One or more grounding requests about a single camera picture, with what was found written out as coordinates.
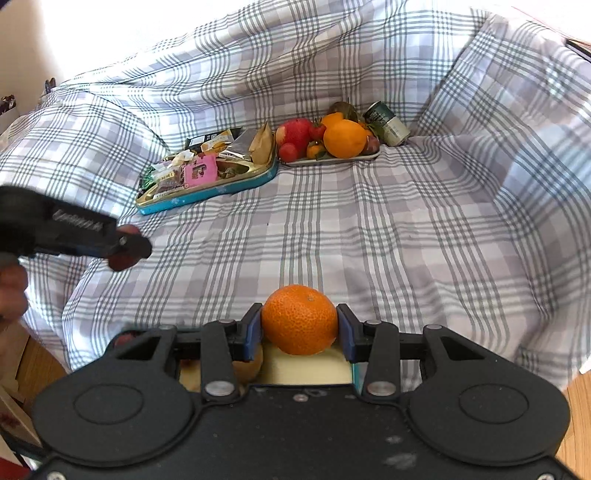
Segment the plaid blanket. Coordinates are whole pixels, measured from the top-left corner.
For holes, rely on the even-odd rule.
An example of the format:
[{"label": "plaid blanket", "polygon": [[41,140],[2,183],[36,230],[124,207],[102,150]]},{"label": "plaid blanket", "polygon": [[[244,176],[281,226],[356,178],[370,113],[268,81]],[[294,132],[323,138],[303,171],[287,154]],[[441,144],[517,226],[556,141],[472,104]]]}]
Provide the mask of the plaid blanket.
[{"label": "plaid blanket", "polygon": [[[564,386],[591,353],[590,79],[544,27],[437,0],[263,0],[82,74],[13,124],[0,183],[134,223],[154,253],[122,273],[27,261],[25,321],[75,369],[123,328],[241,317],[301,283],[404,332],[448,325]],[[412,137],[137,214],[140,172],[185,138],[343,98],[384,100]]]}]

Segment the orange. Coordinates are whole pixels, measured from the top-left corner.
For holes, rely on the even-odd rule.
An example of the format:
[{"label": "orange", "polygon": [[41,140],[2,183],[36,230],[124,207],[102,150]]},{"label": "orange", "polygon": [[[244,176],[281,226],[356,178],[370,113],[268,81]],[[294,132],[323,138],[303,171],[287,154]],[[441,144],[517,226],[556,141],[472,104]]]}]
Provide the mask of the orange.
[{"label": "orange", "polygon": [[317,160],[324,152],[326,149],[323,144],[311,142],[306,149],[306,157],[310,160]]},{"label": "orange", "polygon": [[336,308],[323,293],[303,285],[273,292],[261,310],[265,336],[290,355],[314,355],[339,333]]},{"label": "orange", "polygon": [[351,120],[341,120],[326,128],[324,146],[337,158],[352,158],[359,155],[368,140],[365,128]]},{"label": "orange", "polygon": [[325,115],[324,117],[322,117],[322,120],[320,120],[320,123],[322,125],[326,125],[326,128],[330,128],[336,122],[340,122],[344,118],[345,118],[345,116],[343,115],[343,112],[329,113],[328,115]]}]

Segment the tin tray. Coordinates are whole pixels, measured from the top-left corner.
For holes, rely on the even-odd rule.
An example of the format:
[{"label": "tin tray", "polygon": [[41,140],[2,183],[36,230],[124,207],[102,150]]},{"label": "tin tray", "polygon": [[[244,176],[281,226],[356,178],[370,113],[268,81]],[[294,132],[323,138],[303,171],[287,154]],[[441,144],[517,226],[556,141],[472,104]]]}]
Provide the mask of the tin tray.
[{"label": "tin tray", "polygon": [[221,179],[190,189],[171,192],[157,199],[154,198],[157,185],[154,185],[136,199],[135,204],[139,212],[143,215],[149,215],[150,213],[162,212],[181,205],[207,200],[217,195],[237,193],[259,187],[275,177],[279,165],[275,144],[271,148],[269,161],[264,165],[255,165],[245,160],[227,160],[225,158],[218,158],[216,162],[218,166],[224,168],[238,167],[242,172],[230,179]]},{"label": "tin tray", "polygon": [[372,161],[379,156],[379,151],[373,155],[362,155],[359,157],[352,158],[322,158],[321,160],[309,160],[303,158],[302,160],[296,160],[289,163],[281,162],[286,167],[307,167],[309,165],[338,165],[341,163],[349,163],[354,161]]}]

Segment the hand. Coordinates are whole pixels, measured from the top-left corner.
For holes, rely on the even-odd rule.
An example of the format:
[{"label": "hand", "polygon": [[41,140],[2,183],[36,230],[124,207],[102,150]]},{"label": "hand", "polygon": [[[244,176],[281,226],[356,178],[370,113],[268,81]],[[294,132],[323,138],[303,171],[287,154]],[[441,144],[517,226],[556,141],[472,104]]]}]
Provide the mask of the hand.
[{"label": "hand", "polygon": [[[131,235],[141,234],[139,228],[134,225],[122,225],[117,230],[123,233],[130,233]],[[115,254],[112,257],[109,257],[109,266],[111,270],[121,272],[133,267],[139,261],[139,257],[132,257],[127,254]]]},{"label": "hand", "polygon": [[27,311],[27,286],[27,272],[19,264],[0,270],[0,332]]},{"label": "hand", "polygon": [[[140,234],[137,227],[123,225],[117,230],[125,233]],[[133,267],[140,259],[126,254],[109,257],[112,270],[120,272]],[[0,332],[10,323],[19,320],[28,309],[25,290],[28,286],[27,272],[18,264],[0,268]]]}]

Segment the can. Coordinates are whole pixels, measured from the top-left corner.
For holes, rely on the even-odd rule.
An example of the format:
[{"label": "can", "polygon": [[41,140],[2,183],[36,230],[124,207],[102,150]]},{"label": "can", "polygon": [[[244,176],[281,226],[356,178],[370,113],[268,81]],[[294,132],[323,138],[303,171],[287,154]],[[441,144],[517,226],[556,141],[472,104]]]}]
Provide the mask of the can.
[{"label": "can", "polygon": [[410,135],[410,130],[406,125],[383,102],[375,102],[363,114],[363,118],[367,123],[378,124],[384,129],[384,137],[380,140],[383,140],[389,147],[399,146]]}]

